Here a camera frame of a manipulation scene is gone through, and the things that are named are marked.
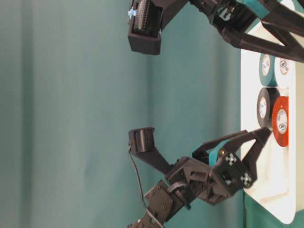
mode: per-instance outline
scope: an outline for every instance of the black robotic arm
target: black robotic arm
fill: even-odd
[[[268,128],[261,128],[227,135],[204,143],[192,158],[182,157],[169,165],[154,146],[153,131],[149,127],[129,132],[130,158],[132,154],[161,171],[169,186],[161,180],[148,191],[145,198],[149,206],[144,217],[127,228],[163,228],[183,206],[190,209],[196,198],[215,205],[238,190],[250,188],[257,180],[257,159],[271,134]],[[241,161],[236,152],[251,140],[255,143]]]
[[[236,0],[132,0],[128,34],[131,50],[160,54],[161,31],[188,1],[234,47],[304,62],[304,48],[291,34],[304,37],[304,18],[276,0],[247,0],[246,4]],[[298,1],[304,7],[304,1]],[[282,45],[246,33],[256,18]]]

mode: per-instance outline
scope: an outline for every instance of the wire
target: wire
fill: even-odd
[[[142,188],[142,183],[141,183],[141,179],[139,177],[139,173],[138,173],[138,170],[137,170],[137,167],[136,167],[136,164],[131,156],[131,146],[129,146],[129,158],[132,162],[132,165],[134,167],[134,170],[135,170],[135,174],[136,174],[136,178],[137,178],[137,183],[138,183],[138,188],[139,188],[139,194],[140,194],[140,197],[141,197],[141,200],[142,200],[142,204],[143,206],[146,208],[146,211],[148,213],[148,215],[161,227],[161,228],[165,228],[160,222],[159,220],[150,212],[149,208],[147,207],[147,205],[145,204],[144,202],[144,198],[143,198],[143,188]]]

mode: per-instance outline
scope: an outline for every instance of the blue connector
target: blue connector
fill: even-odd
[[[136,16],[136,10],[133,9],[133,7],[128,11],[128,16],[131,20],[132,16]]]

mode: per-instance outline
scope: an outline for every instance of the electrical tape roll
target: electrical tape roll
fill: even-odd
[[[260,55],[259,76],[263,86],[277,86],[274,56],[267,54]]]
[[[272,128],[272,112],[277,98],[280,96],[277,88],[262,88],[257,98],[256,115],[261,127]]]
[[[280,88],[288,88],[289,80],[295,74],[295,62],[285,58],[275,58],[275,79]]]
[[[288,146],[288,96],[279,97],[272,112],[272,128],[276,142],[282,146]]]

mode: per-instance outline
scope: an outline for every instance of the teal curtain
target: teal curtain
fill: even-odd
[[[0,1],[0,224],[118,228],[143,216],[128,131],[170,162],[240,128],[240,51],[187,4],[160,56],[130,51],[128,1]],[[144,190],[160,173],[136,160]],[[243,193],[166,227],[243,227]]]

